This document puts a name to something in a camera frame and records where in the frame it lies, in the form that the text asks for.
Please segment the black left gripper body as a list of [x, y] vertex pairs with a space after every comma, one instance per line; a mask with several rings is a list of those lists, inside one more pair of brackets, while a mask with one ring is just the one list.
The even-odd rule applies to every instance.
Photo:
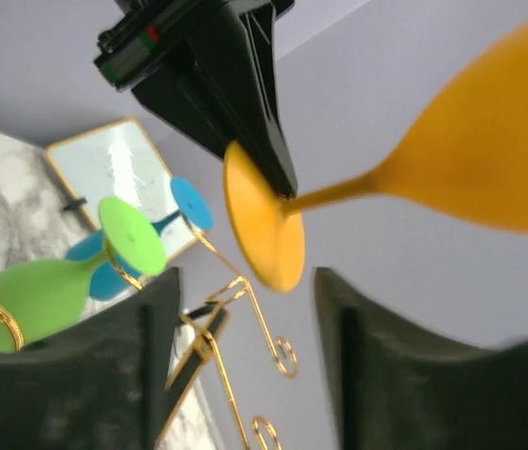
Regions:
[[107, 83], [123, 91], [139, 82], [175, 47], [220, 10], [246, 13], [270, 7], [284, 15], [293, 1], [118, 1], [122, 19], [98, 35], [94, 65]]

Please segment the orange wine glass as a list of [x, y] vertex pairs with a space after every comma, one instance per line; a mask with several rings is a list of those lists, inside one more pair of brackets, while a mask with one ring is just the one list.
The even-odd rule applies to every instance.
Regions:
[[372, 170], [288, 199], [233, 142], [223, 181], [246, 261], [280, 293], [292, 290], [304, 270], [302, 212], [330, 203], [389, 195], [482, 226], [528, 233], [528, 22], [448, 83]]

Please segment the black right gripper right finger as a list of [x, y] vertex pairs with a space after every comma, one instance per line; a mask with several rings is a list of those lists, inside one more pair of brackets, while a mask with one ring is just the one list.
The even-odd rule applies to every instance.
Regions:
[[528, 449], [528, 340], [482, 349], [374, 302], [328, 267], [313, 280], [343, 449]]

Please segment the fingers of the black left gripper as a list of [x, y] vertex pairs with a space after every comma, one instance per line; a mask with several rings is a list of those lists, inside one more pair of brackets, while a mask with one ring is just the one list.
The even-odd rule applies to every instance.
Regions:
[[285, 197], [297, 177], [279, 119], [273, 1], [229, 1], [177, 44], [132, 89], [152, 114], [210, 153], [241, 143]]

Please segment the black right gripper left fingers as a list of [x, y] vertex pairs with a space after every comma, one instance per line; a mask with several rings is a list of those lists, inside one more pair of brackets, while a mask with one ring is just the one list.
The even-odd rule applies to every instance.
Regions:
[[18, 353], [0, 353], [0, 449], [151, 449], [184, 385], [168, 380], [181, 302], [173, 267]]

